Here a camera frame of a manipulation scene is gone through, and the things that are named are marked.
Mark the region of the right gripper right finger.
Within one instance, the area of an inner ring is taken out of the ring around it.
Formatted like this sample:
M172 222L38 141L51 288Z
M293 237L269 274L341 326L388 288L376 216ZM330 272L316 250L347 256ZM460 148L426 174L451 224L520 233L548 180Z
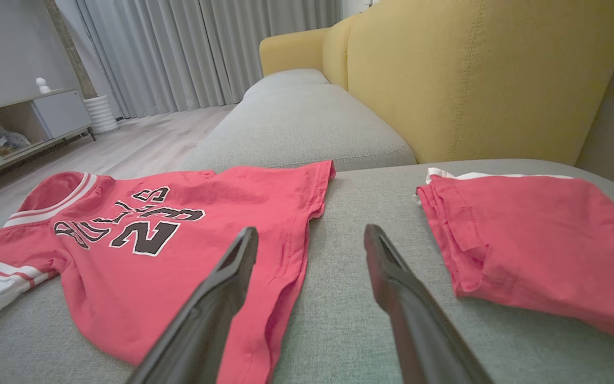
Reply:
M403 382L491 383L478 358L380 226L366 226L365 250L375 301L390 318Z

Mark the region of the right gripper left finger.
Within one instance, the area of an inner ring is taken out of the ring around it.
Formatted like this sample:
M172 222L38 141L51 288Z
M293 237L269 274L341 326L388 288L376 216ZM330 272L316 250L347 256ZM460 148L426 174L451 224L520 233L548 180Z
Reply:
M244 228L195 289L127 383L215 383L232 319L242 308L258 233Z

